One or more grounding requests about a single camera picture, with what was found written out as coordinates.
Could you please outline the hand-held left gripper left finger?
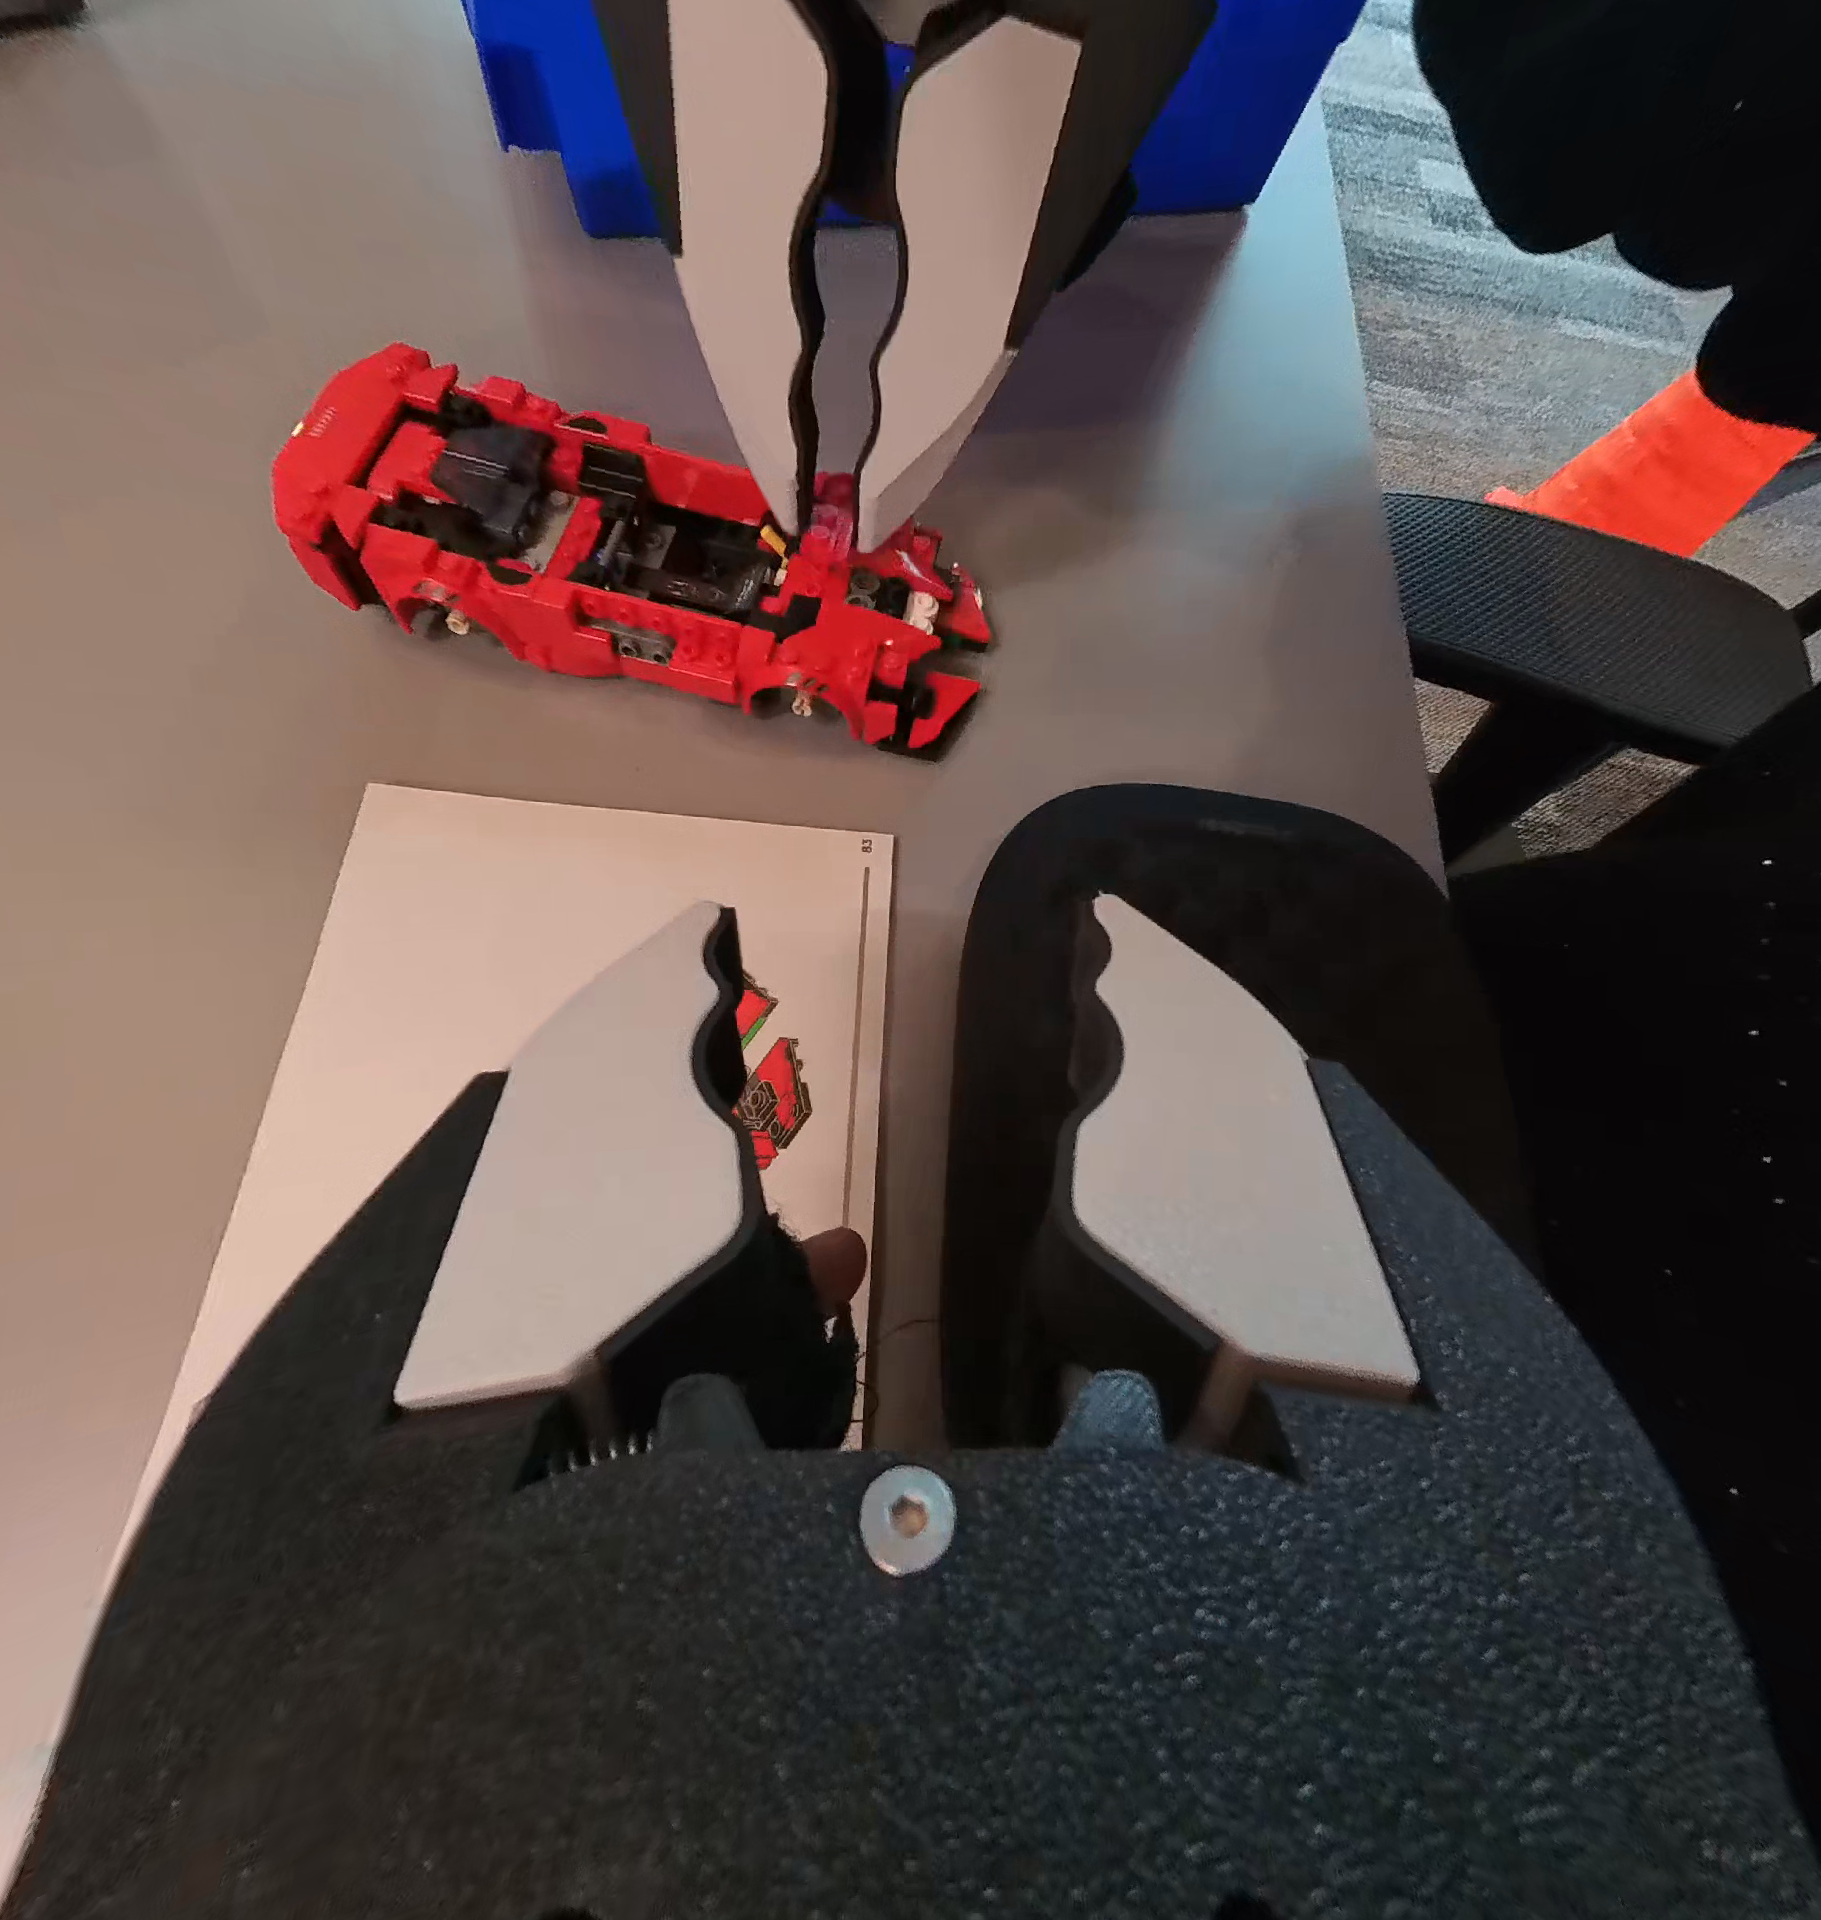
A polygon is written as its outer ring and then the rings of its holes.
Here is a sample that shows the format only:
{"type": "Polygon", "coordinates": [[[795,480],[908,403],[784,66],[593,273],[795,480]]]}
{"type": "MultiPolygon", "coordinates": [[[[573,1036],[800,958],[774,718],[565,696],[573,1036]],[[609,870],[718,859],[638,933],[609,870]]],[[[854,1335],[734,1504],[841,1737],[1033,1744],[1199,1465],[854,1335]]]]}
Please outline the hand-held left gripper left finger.
{"type": "Polygon", "coordinates": [[[404,1413],[562,1395],[642,1437],[677,1330],[767,1217],[736,1012],[738,915],[699,901],[517,1050],[408,1354],[404,1413]]]}

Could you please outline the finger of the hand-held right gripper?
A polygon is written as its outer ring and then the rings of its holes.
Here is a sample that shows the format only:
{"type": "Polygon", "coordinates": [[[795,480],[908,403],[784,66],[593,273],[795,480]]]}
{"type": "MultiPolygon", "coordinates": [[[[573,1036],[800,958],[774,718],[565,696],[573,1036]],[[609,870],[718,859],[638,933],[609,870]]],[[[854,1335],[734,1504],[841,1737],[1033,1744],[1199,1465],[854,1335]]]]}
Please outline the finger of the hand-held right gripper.
{"type": "Polygon", "coordinates": [[[1014,363],[1010,328],[1083,48],[994,17],[939,51],[898,108],[900,300],[874,365],[859,546],[911,522],[1014,363]]]}
{"type": "Polygon", "coordinates": [[[824,304],[803,263],[827,195],[846,4],[672,3],[677,283],[743,466],[781,526],[817,471],[824,304]]]}

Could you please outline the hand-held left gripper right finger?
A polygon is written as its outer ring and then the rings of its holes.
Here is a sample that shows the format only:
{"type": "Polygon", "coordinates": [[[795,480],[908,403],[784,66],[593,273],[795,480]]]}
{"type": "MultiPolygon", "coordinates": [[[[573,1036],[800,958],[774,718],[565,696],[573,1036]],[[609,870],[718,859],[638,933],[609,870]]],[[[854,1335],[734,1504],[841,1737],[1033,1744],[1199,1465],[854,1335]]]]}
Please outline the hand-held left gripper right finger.
{"type": "Polygon", "coordinates": [[[1069,1079],[1048,1189],[1068,1368],[1140,1376],[1166,1432],[1236,1432],[1261,1388],[1419,1398],[1306,1049],[1120,897],[1085,907],[1069,1079]]]}

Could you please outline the lego instruction booklet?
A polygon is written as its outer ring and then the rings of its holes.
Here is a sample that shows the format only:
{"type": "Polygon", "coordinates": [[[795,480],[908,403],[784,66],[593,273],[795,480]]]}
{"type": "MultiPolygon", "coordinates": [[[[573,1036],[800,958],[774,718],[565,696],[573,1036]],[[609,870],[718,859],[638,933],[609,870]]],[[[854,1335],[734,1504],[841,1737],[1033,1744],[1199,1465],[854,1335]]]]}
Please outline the lego instruction booklet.
{"type": "Polygon", "coordinates": [[[479,1075],[683,908],[738,915],[765,1191],[874,1241],[894,841],[368,784],[148,1474],[289,1285],[479,1075]]]}

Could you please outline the red lego car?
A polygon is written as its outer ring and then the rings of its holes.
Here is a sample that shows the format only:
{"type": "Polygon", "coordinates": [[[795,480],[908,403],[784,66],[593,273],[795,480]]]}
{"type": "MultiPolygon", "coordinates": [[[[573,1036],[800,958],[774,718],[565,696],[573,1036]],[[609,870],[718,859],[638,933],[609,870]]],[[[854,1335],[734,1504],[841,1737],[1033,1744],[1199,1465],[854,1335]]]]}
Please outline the red lego car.
{"type": "Polygon", "coordinates": [[[412,345],[326,383],[270,492],[302,571],[351,610],[480,635],[552,676],[830,715],[898,756],[950,750],[983,688],[965,662],[994,646],[935,527],[808,565],[749,468],[507,378],[468,386],[412,345]]]}

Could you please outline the person's right forearm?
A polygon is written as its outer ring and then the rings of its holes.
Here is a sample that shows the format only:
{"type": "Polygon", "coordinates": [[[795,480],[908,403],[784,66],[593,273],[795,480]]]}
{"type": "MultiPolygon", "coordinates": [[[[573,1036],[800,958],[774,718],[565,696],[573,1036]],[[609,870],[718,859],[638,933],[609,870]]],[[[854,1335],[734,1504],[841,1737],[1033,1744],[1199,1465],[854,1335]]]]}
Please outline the person's right forearm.
{"type": "Polygon", "coordinates": [[[1821,3],[1419,3],[1412,37],[1509,241],[1727,290],[1705,395],[1821,440],[1821,3]]]}

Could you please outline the person's left hand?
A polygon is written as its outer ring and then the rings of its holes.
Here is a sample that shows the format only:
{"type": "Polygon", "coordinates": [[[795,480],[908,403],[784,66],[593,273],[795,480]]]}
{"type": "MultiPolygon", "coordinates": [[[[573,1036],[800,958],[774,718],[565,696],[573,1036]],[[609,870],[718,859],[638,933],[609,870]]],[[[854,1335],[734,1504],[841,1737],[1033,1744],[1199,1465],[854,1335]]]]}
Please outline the person's left hand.
{"type": "Polygon", "coordinates": [[[770,1213],[758,1251],[753,1421],[777,1452],[835,1454],[857,1413],[857,1295],[870,1255],[850,1228],[797,1236],[770,1213]]]}

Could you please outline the blue plastic storage bin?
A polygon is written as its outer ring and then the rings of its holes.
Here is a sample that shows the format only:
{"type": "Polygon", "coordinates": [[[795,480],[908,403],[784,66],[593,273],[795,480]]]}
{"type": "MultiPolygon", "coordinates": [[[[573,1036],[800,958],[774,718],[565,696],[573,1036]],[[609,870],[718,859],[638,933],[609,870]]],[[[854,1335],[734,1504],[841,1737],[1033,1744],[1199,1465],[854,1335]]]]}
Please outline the blue plastic storage bin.
{"type": "MultiPolygon", "coordinates": [[[[465,3],[507,150],[562,157],[592,238],[658,241],[658,215],[590,3],[465,3]]],[[[1134,157],[1140,217],[1239,210],[1271,178],[1359,3],[1223,3],[1134,157]]]]}

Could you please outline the black office chair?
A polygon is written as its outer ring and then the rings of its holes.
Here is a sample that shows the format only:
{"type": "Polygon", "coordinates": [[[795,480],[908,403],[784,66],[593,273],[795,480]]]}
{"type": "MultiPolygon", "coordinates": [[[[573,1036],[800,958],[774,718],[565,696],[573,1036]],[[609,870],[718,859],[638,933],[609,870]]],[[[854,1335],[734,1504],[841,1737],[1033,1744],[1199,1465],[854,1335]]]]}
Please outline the black office chair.
{"type": "Polygon", "coordinates": [[[1821,681],[1451,898],[1548,1290],[1690,1506],[1821,1857],[1821,681]]]}
{"type": "Polygon", "coordinates": [[[1486,712],[1432,779],[1451,867],[1625,750],[1708,766],[1810,693],[1821,589],[1491,501],[1386,494],[1415,678],[1486,712]]]}

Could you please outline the red orange floor object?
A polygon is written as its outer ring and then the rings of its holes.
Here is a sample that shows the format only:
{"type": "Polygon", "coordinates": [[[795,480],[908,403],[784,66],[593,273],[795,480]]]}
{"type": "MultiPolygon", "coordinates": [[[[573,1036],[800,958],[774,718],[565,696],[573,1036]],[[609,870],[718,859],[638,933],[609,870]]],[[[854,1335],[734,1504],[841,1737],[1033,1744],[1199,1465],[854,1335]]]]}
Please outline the red orange floor object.
{"type": "Polygon", "coordinates": [[[1719,408],[1689,372],[1537,490],[1486,500],[1690,558],[1814,443],[1719,408]]]}

